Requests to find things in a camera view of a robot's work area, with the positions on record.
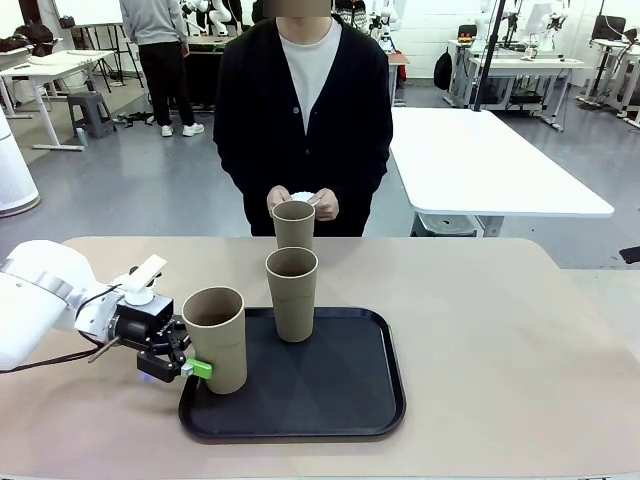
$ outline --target humanoid robot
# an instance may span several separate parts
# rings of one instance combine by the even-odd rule
[[[231,21],[231,12],[224,6],[222,0],[184,0],[182,12],[185,18],[193,12],[208,13],[216,28],[218,37],[228,37],[229,31],[224,22]]]

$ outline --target tall paper cup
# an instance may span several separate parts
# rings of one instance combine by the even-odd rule
[[[313,332],[318,257],[306,248],[276,250],[266,261],[278,336],[302,342]]]
[[[276,230],[278,248],[313,248],[313,228],[316,209],[307,202],[292,200],[273,209],[273,225]]]
[[[196,358],[213,366],[209,390],[228,394],[247,381],[244,299],[227,287],[194,293],[182,307]]]

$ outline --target black pants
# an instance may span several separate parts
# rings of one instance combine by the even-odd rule
[[[182,124],[195,123],[187,91],[187,74],[180,42],[140,45],[140,64],[147,77],[153,115],[161,127],[171,125],[169,99],[175,98]]]
[[[273,237],[273,219],[267,210],[266,200],[244,200],[244,211],[251,224],[254,237]],[[340,214],[331,222],[316,221],[314,237],[361,237],[371,213],[371,204],[340,206]]]

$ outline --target white table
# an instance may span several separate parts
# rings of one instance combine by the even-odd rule
[[[473,58],[471,59],[471,66],[471,70],[473,72],[472,74],[475,74],[475,72],[480,72],[480,70],[485,66],[485,59]],[[509,83],[504,95],[504,101],[500,105],[501,110],[509,110],[509,102],[511,93],[513,92],[513,88],[515,85],[516,77],[548,77],[549,83],[544,93],[542,94],[542,108],[539,111],[536,108],[535,111],[537,111],[538,116],[545,123],[552,126],[556,130],[562,131],[564,130],[564,126],[558,124],[556,122],[556,119],[558,118],[558,113],[560,112],[560,108],[562,107],[564,96],[567,92],[567,89],[569,88],[569,73],[572,70],[586,68],[589,67],[584,62],[571,58],[536,58],[534,60],[522,60],[522,58],[494,58],[491,62],[489,77],[509,79]],[[549,107],[551,95],[553,94],[553,87],[555,86],[558,77],[562,76],[563,73],[565,73],[565,79],[560,100],[558,101],[558,105],[556,106],[554,113],[551,116],[547,116],[542,112],[546,112],[547,108]],[[468,105],[471,98],[471,89],[467,90],[468,91],[465,92],[465,104]],[[519,108],[527,110],[527,107],[527,105],[523,105]]]
[[[488,237],[507,216],[614,213],[491,112],[404,108],[393,110],[393,121],[391,149],[417,213],[475,216]]]
[[[11,50],[10,52],[0,53],[0,71],[24,63],[29,55],[31,55],[32,50],[33,46],[29,45],[25,48],[16,48],[15,50]],[[0,94],[2,95],[2,99],[4,100],[4,104],[7,108],[7,115],[5,116],[8,119],[14,120],[21,118],[33,118],[33,115],[17,114],[15,112],[13,108],[13,102],[11,100],[11,97],[9,96],[9,92],[7,91],[7,86],[4,83],[4,79],[1,78]]]
[[[89,75],[91,84],[94,85],[92,67],[96,62],[113,55],[111,51],[100,50],[65,50],[54,53],[48,57],[41,57],[38,61],[46,61],[46,65],[23,63],[16,67],[0,72],[4,78],[28,77],[33,89],[38,110],[42,114],[42,121],[47,129],[51,145],[33,145],[36,150],[67,150],[81,152],[84,147],[77,145],[61,145],[53,128],[47,108],[40,96],[39,86],[63,78],[80,70],[85,70]]]

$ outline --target black cardigan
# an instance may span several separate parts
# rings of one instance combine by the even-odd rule
[[[329,188],[341,210],[368,208],[387,172],[393,136],[388,82],[386,54],[343,24],[305,135],[275,19],[231,41],[220,69],[214,141],[247,215],[266,212],[265,198],[276,185],[291,193]]]

